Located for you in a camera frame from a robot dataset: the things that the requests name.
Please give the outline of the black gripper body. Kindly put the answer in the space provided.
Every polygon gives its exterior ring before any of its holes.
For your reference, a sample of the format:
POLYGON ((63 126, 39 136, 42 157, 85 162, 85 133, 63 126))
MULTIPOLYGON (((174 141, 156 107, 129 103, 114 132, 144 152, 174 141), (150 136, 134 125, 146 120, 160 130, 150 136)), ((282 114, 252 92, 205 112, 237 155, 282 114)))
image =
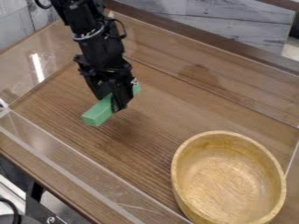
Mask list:
POLYGON ((124 59, 122 38, 117 31, 90 31, 73 35, 81 54, 73 59, 90 88, 132 86, 132 66, 124 59))

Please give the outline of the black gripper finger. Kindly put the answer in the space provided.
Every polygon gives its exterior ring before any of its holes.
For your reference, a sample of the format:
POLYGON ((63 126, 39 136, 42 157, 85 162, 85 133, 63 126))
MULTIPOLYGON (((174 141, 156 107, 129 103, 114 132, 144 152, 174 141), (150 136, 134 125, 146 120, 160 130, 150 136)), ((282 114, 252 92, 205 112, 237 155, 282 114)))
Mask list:
POLYGON ((86 78, 86 84, 98 100, 101 100, 110 93, 107 82, 98 76, 89 76, 86 78))
POLYGON ((130 99, 133 98, 133 76, 132 74, 124 74, 117 76, 109 81, 110 93, 111 93, 111 111, 116 113, 126 107, 130 99))

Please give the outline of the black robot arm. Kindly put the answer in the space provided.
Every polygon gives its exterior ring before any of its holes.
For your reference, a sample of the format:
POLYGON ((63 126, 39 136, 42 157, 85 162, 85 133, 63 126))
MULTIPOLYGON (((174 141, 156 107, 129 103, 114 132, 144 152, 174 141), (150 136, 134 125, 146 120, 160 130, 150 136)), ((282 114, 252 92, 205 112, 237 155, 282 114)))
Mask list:
POLYGON ((63 24, 71 32, 81 54, 73 58, 78 73, 98 100, 110 96, 113 112, 122 110, 133 98, 132 66, 124 59, 120 21, 103 15, 99 0, 50 0, 63 24))

